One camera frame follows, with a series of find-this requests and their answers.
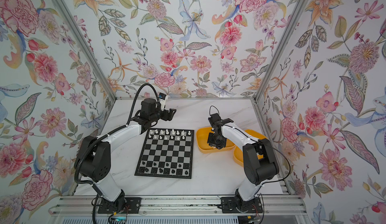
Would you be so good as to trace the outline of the yellow tray with white pieces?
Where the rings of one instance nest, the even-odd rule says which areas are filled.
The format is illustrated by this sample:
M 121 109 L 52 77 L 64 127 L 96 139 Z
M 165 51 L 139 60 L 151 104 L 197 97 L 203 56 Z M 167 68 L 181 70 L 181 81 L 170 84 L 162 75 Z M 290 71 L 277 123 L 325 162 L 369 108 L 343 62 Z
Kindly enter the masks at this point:
M 201 153 L 203 154 L 219 153 L 219 152 L 233 150 L 236 147 L 229 140 L 227 140 L 226 142 L 226 147 L 220 150 L 215 147 L 209 146 L 208 144 L 209 133 L 212 133 L 211 127 L 200 128 L 196 132 L 197 145 Z

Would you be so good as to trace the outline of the yellow tray with black pieces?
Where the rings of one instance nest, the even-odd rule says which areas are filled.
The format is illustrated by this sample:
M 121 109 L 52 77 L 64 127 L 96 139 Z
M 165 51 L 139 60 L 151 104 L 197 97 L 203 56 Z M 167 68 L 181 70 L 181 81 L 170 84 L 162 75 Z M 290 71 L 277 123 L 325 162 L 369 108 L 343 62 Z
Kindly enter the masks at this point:
M 266 138 L 266 136 L 264 136 L 263 134 L 261 134 L 261 133 L 259 133 L 257 131 L 251 130 L 251 129 L 247 129 L 245 132 L 247 134 L 251 135 L 252 137 L 255 137 L 255 138 L 258 138 L 258 139 L 265 139 Z M 241 151 L 241 149 L 238 146 L 236 146 L 234 148 L 233 160 L 234 160 L 235 163 L 237 163 L 238 165 L 243 167 L 243 152 Z

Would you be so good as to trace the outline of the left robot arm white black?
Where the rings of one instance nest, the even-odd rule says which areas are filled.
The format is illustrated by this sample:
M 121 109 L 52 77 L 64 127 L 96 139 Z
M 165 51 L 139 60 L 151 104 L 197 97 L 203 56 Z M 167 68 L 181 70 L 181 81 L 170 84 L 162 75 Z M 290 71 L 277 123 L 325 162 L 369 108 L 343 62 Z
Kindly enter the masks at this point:
M 108 204 L 114 212 L 123 210 L 126 200 L 124 191 L 118 187 L 110 174 L 111 153 L 123 143 L 146 133 L 159 120 L 171 121 L 177 111 L 166 110 L 168 95 L 158 93 L 155 99 L 144 99 L 141 102 L 141 109 L 134 113 L 139 93 L 146 86 L 156 91 L 149 83 L 140 86 L 134 97 L 127 123 L 105 135 L 85 137 L 76 156 L 75 183 L 91 185 L 97 196 L 102 199 L 102 203 Z

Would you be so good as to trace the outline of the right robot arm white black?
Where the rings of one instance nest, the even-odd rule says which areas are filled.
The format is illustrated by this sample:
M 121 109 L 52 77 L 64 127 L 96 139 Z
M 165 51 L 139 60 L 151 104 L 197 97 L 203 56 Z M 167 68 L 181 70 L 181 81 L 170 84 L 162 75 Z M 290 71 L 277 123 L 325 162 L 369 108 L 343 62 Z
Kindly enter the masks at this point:
M 273 178 L 279 173 L 275 148 L 264 138 L 259 139 L 239 128 L 230 118 L 222 119 L 218 113 L 208 118 L 212 127 L 208 145 L 219 150 L 231 141 L 242 151 L 243 169 L 246 179 L 235 191 L 235 208 L 242 212 L 255 203 L 255 196 L 261 187 L 274 183 Z

